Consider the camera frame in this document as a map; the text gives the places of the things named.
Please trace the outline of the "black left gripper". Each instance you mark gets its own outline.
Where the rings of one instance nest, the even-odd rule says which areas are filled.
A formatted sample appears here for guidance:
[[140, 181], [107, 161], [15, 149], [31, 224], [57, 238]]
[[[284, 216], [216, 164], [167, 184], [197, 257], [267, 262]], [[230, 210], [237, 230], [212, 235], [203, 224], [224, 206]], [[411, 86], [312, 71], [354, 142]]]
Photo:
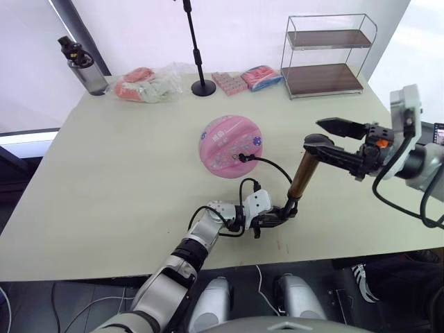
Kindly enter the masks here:
[[261, 231], [263, 228], [274, 228], [291, 219], [295, 218], [296, 215], [294, 205], [285, 207], [273, 207], [270, 212], [256, 216], [252, 219], [250, 223], [250, 229], [253, 230], [253, 235], [255, 239], [261, 237]]

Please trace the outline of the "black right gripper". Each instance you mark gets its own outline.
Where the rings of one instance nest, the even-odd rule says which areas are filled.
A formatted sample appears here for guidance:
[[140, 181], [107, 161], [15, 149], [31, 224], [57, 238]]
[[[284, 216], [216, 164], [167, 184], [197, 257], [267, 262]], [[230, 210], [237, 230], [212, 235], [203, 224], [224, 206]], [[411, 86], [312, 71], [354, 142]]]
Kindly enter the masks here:
[[356, 180], [362, 181], [365, 173], [376, 176], [391, 158], [394, 147], [394, 132], [377, 123], [361, 124], [338, 117], [320, 119], [318, 126], [329, 134], [339, 137], [362, 139], [361, 156], [346, 152], [335, 146], [319, 146], [317, 156], [320, 162], [348, 171]]

